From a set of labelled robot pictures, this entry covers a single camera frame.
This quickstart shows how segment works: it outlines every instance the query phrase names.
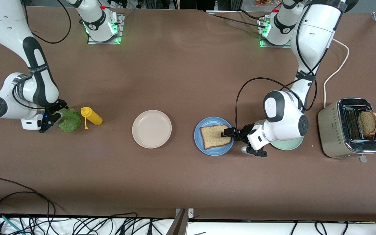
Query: blue plate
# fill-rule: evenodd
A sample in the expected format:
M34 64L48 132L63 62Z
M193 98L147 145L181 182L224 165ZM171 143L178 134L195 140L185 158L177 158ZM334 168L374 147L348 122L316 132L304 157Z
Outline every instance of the blue plate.
M201 134L201 127L204 126L212 126L212 125L227 125L228 127L231 127L230 123L228 123L226 120L220 118L220 117L207 117L203 119L200 123L198 123L197 127L195 127L194 131L194 141L197 145L198 149L210 156L220 156L224 153L227 153L231 147L233 146L233 139L229 144L226 144L225 146L221 147L213 147L210 149L205 150L204 149L204 143L203 143L203 135Z

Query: white cable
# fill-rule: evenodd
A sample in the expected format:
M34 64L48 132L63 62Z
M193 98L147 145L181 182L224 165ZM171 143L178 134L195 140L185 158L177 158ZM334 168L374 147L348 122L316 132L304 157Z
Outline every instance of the white cable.
M333 39L333 41L335 41L335 42L339 43L340 45L346 47L346 49L348 50L348 54L346 55L345 60L343 60L343 62L342 62L342 64L340 65L340 67L339 67L334 73L332 73L332 74L326 79L326 81L325 81L324 84L323 84L323 108L326 108L326 83L330 80L330 78L332 78L336 73L338 73L338 72L342 69L343 65L346 63L346 60L348 60L349 52L350 52L349 47L348 47L347 45L345 45L345 44L339 42L339 41L336 40L336 39Z

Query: gray floor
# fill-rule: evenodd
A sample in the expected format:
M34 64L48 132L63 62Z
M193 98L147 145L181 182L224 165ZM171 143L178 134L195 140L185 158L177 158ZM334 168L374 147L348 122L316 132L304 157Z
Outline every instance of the gray floor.
M65 6L70 6L66 0L61 0ZM129 0L128 8L134 8L137 4L137 0ZM26 0L28 5L34 6L60 6L60 4L55 0ZM255 6L255 0L243 0L242 9L246 11L271 11L273 6ZM359 3L350 12L353 13L372 13L376 10L376 0L359 0Z

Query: green leafy vegetable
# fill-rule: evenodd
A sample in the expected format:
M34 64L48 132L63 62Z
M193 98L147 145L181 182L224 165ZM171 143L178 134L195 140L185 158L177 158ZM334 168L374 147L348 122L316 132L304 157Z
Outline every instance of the green leafy vegetable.
M72 132L81 124L81 116L75 109L61 109L58 112L63 113L63 119L59 121L59 127L63 132Z

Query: green plate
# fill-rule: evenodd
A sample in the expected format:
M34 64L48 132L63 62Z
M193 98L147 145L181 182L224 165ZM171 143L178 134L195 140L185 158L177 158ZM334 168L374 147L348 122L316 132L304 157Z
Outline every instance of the green plate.
M271 144L277 149L281 150L293 150L296 149L303 142L304 136L294 140L277 140L271 142Z

